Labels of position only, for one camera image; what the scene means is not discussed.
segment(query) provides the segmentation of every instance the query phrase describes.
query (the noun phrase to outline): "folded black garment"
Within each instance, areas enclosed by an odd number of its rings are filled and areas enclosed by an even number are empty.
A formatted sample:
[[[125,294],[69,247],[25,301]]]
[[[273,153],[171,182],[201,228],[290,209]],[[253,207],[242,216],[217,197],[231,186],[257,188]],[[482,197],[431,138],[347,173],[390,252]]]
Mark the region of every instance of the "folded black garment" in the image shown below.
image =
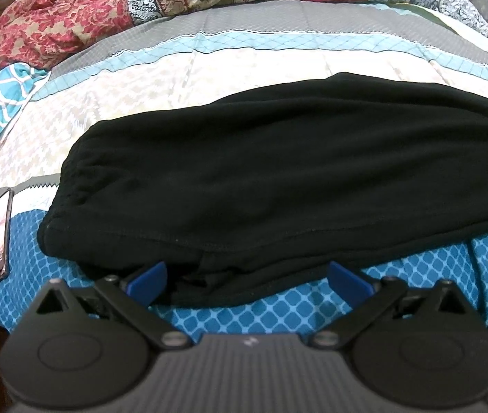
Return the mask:
[[[352,74],[91,127],[38,242],[88,272],[165,261],[230,306],[488,233],[488,99]]]

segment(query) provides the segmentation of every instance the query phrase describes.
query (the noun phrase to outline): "blue lattice pattern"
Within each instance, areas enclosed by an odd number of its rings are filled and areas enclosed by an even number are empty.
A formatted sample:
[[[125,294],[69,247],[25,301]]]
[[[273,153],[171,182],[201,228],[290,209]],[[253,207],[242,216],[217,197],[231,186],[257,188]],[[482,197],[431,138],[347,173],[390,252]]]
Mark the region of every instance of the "blue lattice pattern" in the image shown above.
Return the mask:
[[[0,283],[0,324],[12,330],[39,288],[53,277],[72,287],[91,284],[78,266],[43,255],[36,232],[45,211],[33,210],[12,218],[9,244],[11,274]],[[411,286],[431,287],[440,278],[457,281],[473,305],[479,302],[476,266],[482,269],[482,291],[488,314],[488,236],[473,241],[477,262],[472,263],[467,244],[456,244],[367,269],[372,277],[395,275]],[[190,334],[204,332],[311,333],[349,311],[349,306],[328,287],[326,279],[292,288],[245,306],[215,309],[173,309],[154,306],[152,311]]]

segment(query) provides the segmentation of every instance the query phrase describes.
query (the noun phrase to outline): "red floral blanket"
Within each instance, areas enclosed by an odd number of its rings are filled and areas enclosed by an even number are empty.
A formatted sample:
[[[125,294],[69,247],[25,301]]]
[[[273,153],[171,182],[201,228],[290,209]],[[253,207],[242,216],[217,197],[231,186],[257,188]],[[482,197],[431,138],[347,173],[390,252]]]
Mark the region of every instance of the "red floral blanket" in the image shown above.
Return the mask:
[[[127,0],[16,0],[0,17],[0,69],[50,69],[132,24]]]

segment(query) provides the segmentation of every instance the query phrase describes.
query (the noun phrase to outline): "gray fabric stripe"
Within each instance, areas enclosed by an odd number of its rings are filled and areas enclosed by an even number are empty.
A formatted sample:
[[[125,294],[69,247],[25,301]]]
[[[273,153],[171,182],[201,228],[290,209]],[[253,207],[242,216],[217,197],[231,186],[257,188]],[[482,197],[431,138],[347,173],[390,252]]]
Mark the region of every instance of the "gray fabric stripe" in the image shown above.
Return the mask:
[[[391,9],[352,3],[279,0],[211,8],[141,24],[103,39],[64,60],[52,69],[50,81],[94,65],[120,51],[151,48],[180,35],[198,32],[217,34],[232,30],[259,33],[387,33],[488,65],[488,53],[416,14],[400,14]]]
[[[0,188],[0,197],[8,189],[12,189],[15,194],[18,194],[28,188],[43,187],[43,186],[58,186],[60,182],[60,178],[61,178],[60,174],[52,174],[50,176],[31,177],[25,182],[19,183],[18,185],[12,188],[9,187]]]

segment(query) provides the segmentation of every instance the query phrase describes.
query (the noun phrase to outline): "screw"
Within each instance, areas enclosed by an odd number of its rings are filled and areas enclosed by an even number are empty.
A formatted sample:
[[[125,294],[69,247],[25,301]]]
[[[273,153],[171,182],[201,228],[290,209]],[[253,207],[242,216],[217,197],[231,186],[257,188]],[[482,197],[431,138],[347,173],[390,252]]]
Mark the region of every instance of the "screw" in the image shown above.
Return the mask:
[[[340,341],[340,336],[332,331],[320,331],[313,337],[313,342],[321,348],[330,348],[336,346]]]
[[[166,332],[162,335],[162,343],[170,348],[180,348],[188,344],[188,336],[179,331]]]
[[[105,281],[108,281],[109,283],[115,284],[119,281],[119,278],[116,275],[108,275],[108,276],[105,276]]]

